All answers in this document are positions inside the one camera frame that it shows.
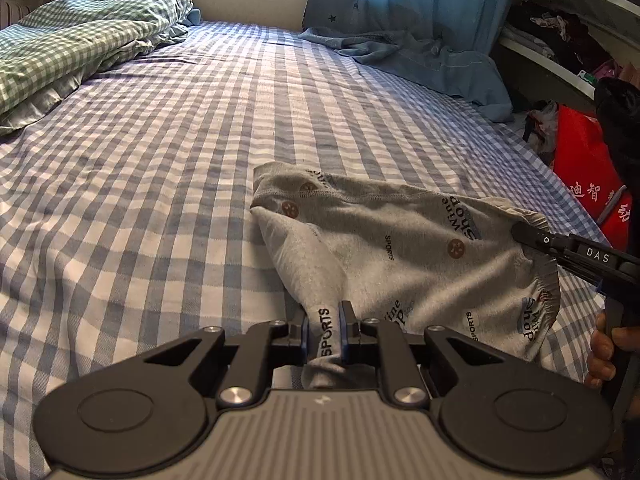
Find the person's right hand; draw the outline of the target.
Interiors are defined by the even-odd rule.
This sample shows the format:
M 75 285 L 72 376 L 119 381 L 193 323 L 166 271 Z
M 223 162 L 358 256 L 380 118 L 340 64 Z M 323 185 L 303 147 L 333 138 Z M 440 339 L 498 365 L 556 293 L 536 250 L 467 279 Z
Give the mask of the person's right hand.
M 638 326 L 619 327 L 612 330 L 612 337 L 606 333 L 606 314 L 601 311 L 596 317 L 596 328 L 591 335 L 590 353 L 585 384 L 591 389 L 600 388 L 604 382 L 612 380 L 616 374 L 613 356 L 616 350 L 639 352 L 640 330 Z

